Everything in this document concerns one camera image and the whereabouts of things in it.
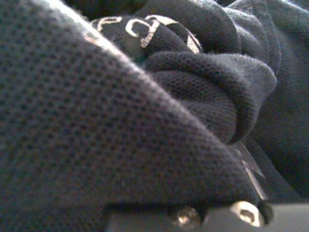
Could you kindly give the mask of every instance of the metal screw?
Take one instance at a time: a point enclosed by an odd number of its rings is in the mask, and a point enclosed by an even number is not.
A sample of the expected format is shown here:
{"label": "metal screw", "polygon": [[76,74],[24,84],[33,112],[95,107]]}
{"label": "metal screw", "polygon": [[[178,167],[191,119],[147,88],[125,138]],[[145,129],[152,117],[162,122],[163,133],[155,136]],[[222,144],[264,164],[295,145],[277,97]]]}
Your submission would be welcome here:
{"label": "metal screw", "polygon": [[236,202],[231,206],[231,211],[241,220],[252,226],[262,227],[265,224],[259,209],[249,202]]}
{"label": "metal screw", "polygon": [[192,230],[201,225],[201,218],[197,211],[191,207],[178,210],[173,215],[173,224],[183,230]]}

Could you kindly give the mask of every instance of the screw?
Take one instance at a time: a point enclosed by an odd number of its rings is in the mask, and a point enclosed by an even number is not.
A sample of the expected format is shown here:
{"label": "screw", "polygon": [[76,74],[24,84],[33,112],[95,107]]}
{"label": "screw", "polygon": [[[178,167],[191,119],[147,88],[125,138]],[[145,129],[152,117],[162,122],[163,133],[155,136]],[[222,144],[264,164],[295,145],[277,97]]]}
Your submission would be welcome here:
{"label": "screw", "polygon": [[194,208],[185,207],[173,215],[173,224],[183,230],[192,230],[201,225],[201,218]]}
{"label": "screw", "polygon": [[262,227],[265,224],[259,209],[249,202],[236,202],[230,209],[237,217],[252,226]]}

